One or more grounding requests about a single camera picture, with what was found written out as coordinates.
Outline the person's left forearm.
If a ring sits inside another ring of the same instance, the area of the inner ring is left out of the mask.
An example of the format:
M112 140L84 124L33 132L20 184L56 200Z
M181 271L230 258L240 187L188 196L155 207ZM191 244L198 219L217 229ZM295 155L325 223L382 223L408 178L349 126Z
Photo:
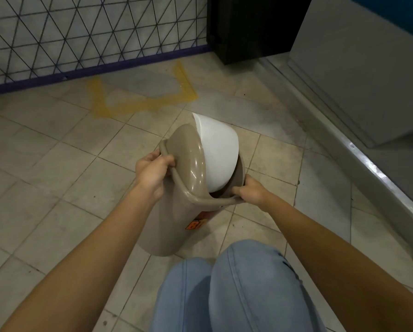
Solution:
M137 184L32 290L0 332L92 332L164 188Z

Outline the beige plastic trash bin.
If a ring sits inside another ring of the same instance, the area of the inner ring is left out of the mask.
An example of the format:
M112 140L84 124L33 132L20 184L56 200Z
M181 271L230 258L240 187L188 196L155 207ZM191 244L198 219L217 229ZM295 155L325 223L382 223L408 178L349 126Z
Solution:
M155 256L175 254L183 244L201 227L229 206L241 204L243 200L232 194L234 186L243 186L244 162L238 156L230 180L213 194L204 183L192 192L183 182L181 161L170 169L164 179L164 194L153 207L138 239L138 245Z

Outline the beige trash bin lid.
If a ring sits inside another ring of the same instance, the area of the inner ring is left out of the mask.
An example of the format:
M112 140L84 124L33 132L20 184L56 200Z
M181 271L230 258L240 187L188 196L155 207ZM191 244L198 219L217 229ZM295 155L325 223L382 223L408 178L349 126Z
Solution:
M164 180L160 207L176 211L215 211L244 203L231 191L234 186L244 185L244 163L240 154L231 161L233 167L230 174L225 174L226 182L220 183L218 190L209 192L206 159L195 127L181 125L160 143L159 149L162 155L172 155L176 161L176 166L170 168L170 176Z

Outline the grey door panel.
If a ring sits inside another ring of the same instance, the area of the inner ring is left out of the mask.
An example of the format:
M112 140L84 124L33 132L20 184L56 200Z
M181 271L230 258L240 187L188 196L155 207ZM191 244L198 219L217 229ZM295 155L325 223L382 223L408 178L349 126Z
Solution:
M413 0L312 0L288 66L368 147L413 133Z

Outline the person's right hand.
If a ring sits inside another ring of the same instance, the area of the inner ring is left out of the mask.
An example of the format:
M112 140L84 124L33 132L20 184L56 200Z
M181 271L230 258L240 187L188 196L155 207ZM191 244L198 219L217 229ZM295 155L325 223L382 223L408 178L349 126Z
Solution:
M233 188L250 188L250 201L246 203L255 205L264 210L270 192L250 174L246 174L243 186L233 186Z

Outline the metal door threshold rail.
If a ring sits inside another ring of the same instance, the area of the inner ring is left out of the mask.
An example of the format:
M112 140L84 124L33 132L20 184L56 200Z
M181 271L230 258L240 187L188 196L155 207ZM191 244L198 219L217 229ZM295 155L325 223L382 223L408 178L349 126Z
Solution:
M260 80L413 248L413 134L368 148L282 61L263 57Z

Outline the black cabinet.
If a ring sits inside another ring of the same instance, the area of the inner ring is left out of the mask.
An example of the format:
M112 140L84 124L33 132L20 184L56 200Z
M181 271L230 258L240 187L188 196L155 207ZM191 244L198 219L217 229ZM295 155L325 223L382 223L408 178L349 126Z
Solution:
M288 53L312 0L207 0L207 43L224 65Z

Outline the person's left hand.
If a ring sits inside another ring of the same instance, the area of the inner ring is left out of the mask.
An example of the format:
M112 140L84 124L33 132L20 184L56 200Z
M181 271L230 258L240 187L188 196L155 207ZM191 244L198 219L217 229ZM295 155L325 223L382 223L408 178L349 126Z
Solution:
M146 193L155 204L164 193L164 178L168 175L170 167L160 165L159 157L173 157L173 155L162 155L156 149L136 162L135 185L140 191Z

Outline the light blue jeans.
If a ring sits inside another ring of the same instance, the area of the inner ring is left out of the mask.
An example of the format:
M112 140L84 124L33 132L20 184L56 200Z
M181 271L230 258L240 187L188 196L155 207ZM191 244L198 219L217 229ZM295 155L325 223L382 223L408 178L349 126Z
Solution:
M232 243L211 264L188 258L162 285L149 332L327 332L290 263L255 240Z

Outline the white swing flap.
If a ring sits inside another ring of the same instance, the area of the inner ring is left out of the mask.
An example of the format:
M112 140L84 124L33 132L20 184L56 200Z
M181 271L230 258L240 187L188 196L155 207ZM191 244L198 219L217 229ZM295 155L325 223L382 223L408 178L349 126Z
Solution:
M197 113L193 118L205 156L207 188L214 193L228 183L237 166L238 136L224 122Z

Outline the person's right forearm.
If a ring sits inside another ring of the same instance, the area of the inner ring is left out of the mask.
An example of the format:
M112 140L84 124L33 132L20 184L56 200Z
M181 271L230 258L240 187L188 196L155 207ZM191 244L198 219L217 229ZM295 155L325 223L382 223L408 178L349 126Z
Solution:
M347 332L413 332L413 293L395 278L278 196L264 192L260 207Z

